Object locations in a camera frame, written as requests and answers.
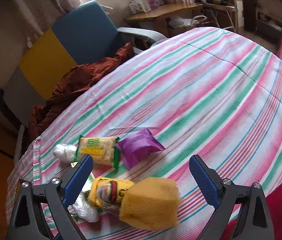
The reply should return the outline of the white plastic bag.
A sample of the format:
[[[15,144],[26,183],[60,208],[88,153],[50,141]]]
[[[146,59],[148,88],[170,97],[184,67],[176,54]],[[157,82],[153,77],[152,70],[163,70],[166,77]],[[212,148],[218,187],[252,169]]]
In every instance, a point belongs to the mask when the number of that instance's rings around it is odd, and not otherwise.
[[[171,16],[168,25],[173,29],[198,27],[206,22],[207,17],[204,15],[197,15],[193,18],[182,18],[180,16]]]
[[[75,203],[72,204],[75,213],[89,223],[95,223],[99,220],[96,207],[93,207],[85,198],[83,192],[80,192]]]

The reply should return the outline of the white plastic bag ball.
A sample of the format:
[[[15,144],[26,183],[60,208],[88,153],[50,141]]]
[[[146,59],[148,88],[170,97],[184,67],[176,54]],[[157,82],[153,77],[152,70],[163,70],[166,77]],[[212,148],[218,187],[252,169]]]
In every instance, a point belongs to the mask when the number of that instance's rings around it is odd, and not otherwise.
[[[53,149],[53,155],[62,163],[70,164],[75,161],[77,147],[71,144],[57,144]]]

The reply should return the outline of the yellow knitted sock roll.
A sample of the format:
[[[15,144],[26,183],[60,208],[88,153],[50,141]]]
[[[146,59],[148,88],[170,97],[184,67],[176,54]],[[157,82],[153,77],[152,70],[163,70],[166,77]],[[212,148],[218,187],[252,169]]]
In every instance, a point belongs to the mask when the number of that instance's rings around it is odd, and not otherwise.
[[[133,185],[134,182],[126,179],[97,177],[92,182],[88,201],[99,208],[119,207],[126,191]]]

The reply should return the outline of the large Weidan cracker pack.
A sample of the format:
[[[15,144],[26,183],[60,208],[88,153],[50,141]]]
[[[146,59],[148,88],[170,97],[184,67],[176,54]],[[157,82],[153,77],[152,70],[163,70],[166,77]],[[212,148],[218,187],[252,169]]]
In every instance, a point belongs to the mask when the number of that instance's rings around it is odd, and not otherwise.
[[[78,148],[74,161],[78,161],[84,154],[90,155],[94,164],[112,166],[117,169],[120,162],[120,150],[116,144],[119,137],[83,137],[78,140]]]

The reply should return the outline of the purple snack pouch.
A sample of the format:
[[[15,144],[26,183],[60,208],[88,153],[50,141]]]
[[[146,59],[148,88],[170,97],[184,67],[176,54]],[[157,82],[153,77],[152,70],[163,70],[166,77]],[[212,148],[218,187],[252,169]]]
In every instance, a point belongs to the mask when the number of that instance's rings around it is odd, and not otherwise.
[[[119,140],[116,147],[121,152],[121,158],[127,170],[132,169],[149,154],[165,150],[165,147],[147,128]]]

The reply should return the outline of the green white small carton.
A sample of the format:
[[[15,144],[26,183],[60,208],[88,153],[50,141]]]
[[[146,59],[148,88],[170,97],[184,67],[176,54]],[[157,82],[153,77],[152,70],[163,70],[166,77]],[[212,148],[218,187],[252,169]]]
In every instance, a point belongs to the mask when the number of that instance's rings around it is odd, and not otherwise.
[[[71,167],[75,170],[72,176],[69,189],[73,194],[79,194],[80,192],[88,192],[92,187],[94,176],[92,174],[93,162],[87,160],[85,163],[73,162]]]

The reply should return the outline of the red gold gift box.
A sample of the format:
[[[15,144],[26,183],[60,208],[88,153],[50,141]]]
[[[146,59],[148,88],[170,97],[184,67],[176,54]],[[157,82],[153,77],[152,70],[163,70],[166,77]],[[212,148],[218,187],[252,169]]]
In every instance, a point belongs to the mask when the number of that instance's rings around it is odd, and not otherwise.
[[[15,192],[15,200],[17,199],[18,193],[20,191],[20,188],[22,187],[22,183],[25,182],[23,179],[19,179],[16,187],[16,192]]]

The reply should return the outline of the striped bed quilt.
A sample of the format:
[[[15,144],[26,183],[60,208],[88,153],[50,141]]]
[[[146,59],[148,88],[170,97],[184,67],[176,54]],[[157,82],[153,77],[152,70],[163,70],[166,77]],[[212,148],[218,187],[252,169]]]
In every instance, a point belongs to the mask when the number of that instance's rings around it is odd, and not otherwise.
[[[95,177],[176,181],[179,226],[138,230],[102,213],[79,220],[87,239],[195,239],[212,214],[189,171],[198,154],[221,177],[259,182],[265,194],[282,183],[282,61],[253,41],[219,28],[167,39],[119,66],[78,97],[28,147],[8,178],[10,217],[20,179],[44,184],[67,167],[54,156],[78,138],[125,138],[149,129],[164,146],[131,170],[96,166]]]

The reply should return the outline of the rust red jacket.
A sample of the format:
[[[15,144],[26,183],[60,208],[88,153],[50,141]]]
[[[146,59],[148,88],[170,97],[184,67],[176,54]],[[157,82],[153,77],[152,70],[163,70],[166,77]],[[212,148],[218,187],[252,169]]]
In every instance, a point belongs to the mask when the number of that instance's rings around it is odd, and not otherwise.
[[[57,83],[46,104],[32,108],[28,123],[28,142],[41,135],[52,122],[81,94],[84,94],[103,77],[134,57],[133,46],[127,42],[117,50],[114,57],[105,57],[92,64],[71,68]]]

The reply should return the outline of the white plastic bag under table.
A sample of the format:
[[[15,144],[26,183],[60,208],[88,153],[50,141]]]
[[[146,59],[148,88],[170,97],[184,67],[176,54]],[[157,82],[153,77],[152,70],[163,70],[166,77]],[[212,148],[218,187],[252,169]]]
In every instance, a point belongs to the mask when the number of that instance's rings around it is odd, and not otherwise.
[[[207,17],[204,15],[197,15],[193,18],[182,18],[180,16],[171,16],[168,25],[173,29],[198,27],[206,22]]]

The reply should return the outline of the pink curtain left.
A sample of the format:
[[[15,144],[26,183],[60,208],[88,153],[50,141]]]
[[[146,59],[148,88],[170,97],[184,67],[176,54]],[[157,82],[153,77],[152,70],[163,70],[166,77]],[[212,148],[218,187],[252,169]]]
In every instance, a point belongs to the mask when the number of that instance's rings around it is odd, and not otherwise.
[[[56,20],[80,5],[80,0],[10,0],[12,15],[31,47]]]

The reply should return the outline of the wooden side table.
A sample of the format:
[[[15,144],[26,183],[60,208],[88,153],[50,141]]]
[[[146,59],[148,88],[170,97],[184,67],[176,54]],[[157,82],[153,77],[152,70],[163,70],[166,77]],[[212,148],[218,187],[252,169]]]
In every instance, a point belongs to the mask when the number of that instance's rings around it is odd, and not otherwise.
[[[149,12],[140,12],[125,19],[132,27],[140,25],[141,22],[152,22],[154,31],[170,37],[166,19],[172,15],[178,15],[182,12],[200,11],[203,8],[201,3],[175,3],[162,5]]]

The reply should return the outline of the white boxes on table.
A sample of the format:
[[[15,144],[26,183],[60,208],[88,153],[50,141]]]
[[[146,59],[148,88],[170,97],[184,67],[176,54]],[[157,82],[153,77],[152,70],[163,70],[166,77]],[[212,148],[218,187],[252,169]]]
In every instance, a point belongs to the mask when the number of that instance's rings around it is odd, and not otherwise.
[[[130,0],[139,12],[150,12],[151,8],[147,0]]]

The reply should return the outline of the pink box on table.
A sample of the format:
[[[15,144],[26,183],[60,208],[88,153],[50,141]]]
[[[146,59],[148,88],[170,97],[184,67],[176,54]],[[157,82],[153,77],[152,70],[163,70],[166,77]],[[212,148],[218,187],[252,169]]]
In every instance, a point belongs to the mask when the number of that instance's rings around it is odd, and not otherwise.
[[[164,5],[164,0],[146,0],[151,8],[151,10],[154,10],[160,6]]]

